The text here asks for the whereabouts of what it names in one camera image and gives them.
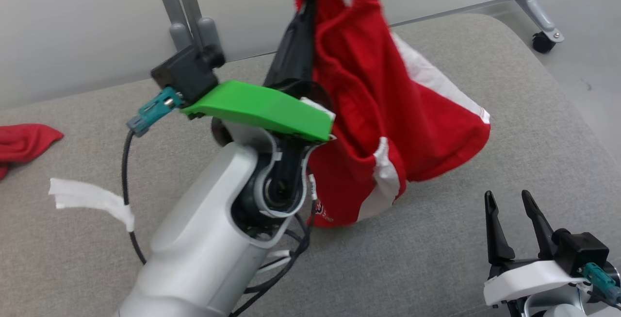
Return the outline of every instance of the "white stripe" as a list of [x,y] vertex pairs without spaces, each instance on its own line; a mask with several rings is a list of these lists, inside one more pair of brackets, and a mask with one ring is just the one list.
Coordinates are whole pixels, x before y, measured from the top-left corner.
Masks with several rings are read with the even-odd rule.
[[373,179],[375,188],[360,205],[358,220],[375,216],[382,211],[390,208],[397,195],[399,195],[399,175],[397,169],[388,158],[388,139],[379,138],[379,147],[373,153],[375,156],[375,168],[373,168]]
[[485,124],[490,123],[490,114],[471,98],[462,93],[453,82],[447,78],[437,67],[432,65],[419,52],[412,49],[397,34],[391,32],[392,40],[399,50],[399,54],[406,65],[410,79],[432,89],[439,95],[447,98],[468,111],[476,114]]

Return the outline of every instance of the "green plastic bracket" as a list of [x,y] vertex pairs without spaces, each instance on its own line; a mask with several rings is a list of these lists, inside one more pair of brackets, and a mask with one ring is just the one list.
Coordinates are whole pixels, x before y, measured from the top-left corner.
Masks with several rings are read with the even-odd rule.
[[328,113],[278,90],[240,81],[220,83],[181,112],[202,113],[277,133],[297,134],[312,141],[328,141],[332,131]]

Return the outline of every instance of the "red garment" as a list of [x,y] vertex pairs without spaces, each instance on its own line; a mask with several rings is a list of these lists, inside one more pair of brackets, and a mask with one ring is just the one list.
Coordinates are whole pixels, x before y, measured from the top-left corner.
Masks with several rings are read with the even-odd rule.
[[[296,0],[298,9],[302,3]],[[490,125],[435,67],[417,67],[420,54],[405,43],[397,49],[401,40],[379,0],[317,0],[317,7],[313,75],[333,100],[337,139],[316,149],[309,165],[322,215],[315,224],[330,227],[388,209],[406,179],[428,180],[463,164],[484,147]]]
[[0,180],[9,163],[27,163],[63,138],[63,134],[43,124],[20,124],[0,127]]

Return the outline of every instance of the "gray floor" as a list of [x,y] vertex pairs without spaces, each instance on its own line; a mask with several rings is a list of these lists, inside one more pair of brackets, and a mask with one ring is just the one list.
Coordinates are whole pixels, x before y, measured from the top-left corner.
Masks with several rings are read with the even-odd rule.
[[[533,51],[621,164],[621,6],[619,0],[541,0],[565,41]],[[493,16],[530,45],[535,24],[514,2],[470,12]]]

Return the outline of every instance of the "red cloth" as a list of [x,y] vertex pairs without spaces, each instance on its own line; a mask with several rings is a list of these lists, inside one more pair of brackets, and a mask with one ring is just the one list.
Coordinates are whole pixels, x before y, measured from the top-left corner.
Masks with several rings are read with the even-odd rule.
[[[298,10],[303,1],[295,0]],[[317,0],[317,6],[313,76],[333,100],[337,139],[316,149],[309,165],[321,214],[315,224],[331,227],[388,209],[406,180],[428,180],[463,164],[484,147],[490,125],[483,114],[411,79],[379,0]],[[454,85],[450,90],[448,96],[466,97]]]
[[44,153],[63,134],[43,124],[20,124],[0,127],[0,180],[9,163],[27,163]]

